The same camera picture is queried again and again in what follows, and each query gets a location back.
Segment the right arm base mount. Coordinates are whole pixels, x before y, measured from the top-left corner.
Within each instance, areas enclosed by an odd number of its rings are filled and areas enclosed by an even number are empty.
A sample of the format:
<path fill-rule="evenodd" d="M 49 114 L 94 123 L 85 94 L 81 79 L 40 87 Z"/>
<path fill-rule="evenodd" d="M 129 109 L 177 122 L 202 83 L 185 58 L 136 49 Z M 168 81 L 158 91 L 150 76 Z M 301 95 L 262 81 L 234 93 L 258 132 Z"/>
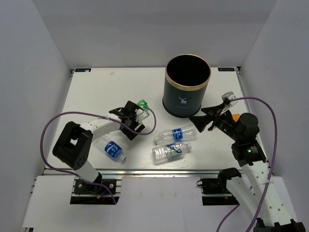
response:
<path fill-rule="evenodd" d="M 201 178 L 197 186 L 201 188 L 203 206 L 238 205 L 236 198 L 215 178 Z"/>

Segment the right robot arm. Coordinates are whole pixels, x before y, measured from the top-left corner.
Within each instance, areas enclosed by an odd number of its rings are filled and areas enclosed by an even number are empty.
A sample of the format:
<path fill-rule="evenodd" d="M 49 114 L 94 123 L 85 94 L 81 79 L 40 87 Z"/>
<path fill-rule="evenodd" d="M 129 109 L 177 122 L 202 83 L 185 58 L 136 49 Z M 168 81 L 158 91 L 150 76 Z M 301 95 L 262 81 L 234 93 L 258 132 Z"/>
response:
<path fill-rule="evenodd" d="M 243 113 L 235 120 L 225 103 L 203 108 L 202 112 L 204 116 L 191 116 L 190 121 L 199 132 L 207 126 L 209 131 L 217 128 L 234 141 L 232 154 L 250 182 L 247 186 L 236 168 L 223 169 L 218 174 L 218 188 L 232 193 L 252 217 L 247 230 L 304 232 L 304 224 L 289 214 L 271 180 L 271 168 L 256 139 L 259 133 L 257 117 Z"/>

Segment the clear bottle green white label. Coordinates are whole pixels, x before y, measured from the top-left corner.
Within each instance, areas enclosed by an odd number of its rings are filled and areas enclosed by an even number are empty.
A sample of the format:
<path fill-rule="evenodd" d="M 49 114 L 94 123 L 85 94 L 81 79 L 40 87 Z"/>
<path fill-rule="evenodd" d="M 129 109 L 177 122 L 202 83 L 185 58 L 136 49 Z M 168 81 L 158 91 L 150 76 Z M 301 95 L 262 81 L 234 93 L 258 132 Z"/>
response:
<path fill-rule="evenodd" d="M 183 155 L 190 153 L 191 149 L 190 143 L 176 142 L 153 148 L 152 156 L 155 164 L 162 164 L 179 160 Z"/>

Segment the crushed green plastic bottle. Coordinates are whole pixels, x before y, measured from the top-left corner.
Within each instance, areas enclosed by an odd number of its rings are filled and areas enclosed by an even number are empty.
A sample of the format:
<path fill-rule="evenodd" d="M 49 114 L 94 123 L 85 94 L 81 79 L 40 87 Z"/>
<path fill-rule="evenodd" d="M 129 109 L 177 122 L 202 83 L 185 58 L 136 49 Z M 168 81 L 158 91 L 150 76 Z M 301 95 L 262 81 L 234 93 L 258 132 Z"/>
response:
<path fill-rule="evenodd" d="M 147 104 L 147 102 L 146 102 L 144 99 L 138 101 L 138 102 L 137 102 L 137 105 L 138 105 L 139 108 L 141 108 L 142 110 L 148 111 L 148 104 Z"/>

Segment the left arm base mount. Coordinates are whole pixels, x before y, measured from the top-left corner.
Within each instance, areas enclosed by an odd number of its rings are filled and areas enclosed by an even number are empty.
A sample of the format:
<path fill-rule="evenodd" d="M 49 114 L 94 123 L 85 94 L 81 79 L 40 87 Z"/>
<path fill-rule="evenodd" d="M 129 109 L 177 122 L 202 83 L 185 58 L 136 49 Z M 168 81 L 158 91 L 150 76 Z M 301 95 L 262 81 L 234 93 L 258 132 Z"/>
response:
<path fill-rule="evenodd" d="M 100 186 L 88 185 L 76 178 L 73 182 L 70 204 L 72 205 L 115 205 L 121 193 L 121 178 L 103 178 L 102 184 L 112 193 Z"/>

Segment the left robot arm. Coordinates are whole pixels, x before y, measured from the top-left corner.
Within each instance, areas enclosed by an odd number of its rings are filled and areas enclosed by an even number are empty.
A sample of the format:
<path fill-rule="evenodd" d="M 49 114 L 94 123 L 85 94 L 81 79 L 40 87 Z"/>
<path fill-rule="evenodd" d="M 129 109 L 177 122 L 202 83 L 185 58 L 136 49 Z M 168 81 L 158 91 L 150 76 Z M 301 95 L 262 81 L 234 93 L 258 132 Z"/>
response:
<path fill-rule="evenodd" d="M 102 187 L 102 176 L 88 161 L 92 143 L 103 136 L 120 131 L 129 140 L 140 134 L 145 126 L 143 120 L 149 116 L 147 103 L 128 101 L 124 107 L 110 110 L 105 116 L 78 124 L 68 122 L 53 148 L 53 155 L 73 169 L 85 182 L 85 187 L 97 193 Z"/>

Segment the clear bottle blue label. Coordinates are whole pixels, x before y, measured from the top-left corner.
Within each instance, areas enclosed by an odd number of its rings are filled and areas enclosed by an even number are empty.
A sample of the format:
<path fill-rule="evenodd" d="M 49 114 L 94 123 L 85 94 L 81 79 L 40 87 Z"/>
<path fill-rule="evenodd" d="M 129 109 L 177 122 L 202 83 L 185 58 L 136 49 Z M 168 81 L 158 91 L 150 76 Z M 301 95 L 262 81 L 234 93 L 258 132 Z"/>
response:
<path fill-rule="evenodd" d="M 164 130 L 154 136 L 156 145 L 167 145 L 175 142 L 189 142 L 195 140 L 197 130 L 194 125 L 187 125 L 181 128 Z"/>
<path fill-rule="evenodd" d="M 123 149 L 114 140 L 104 135 L 93 142 L 94 146 L 114 161 L 124 163 L 127 160 Z"/>

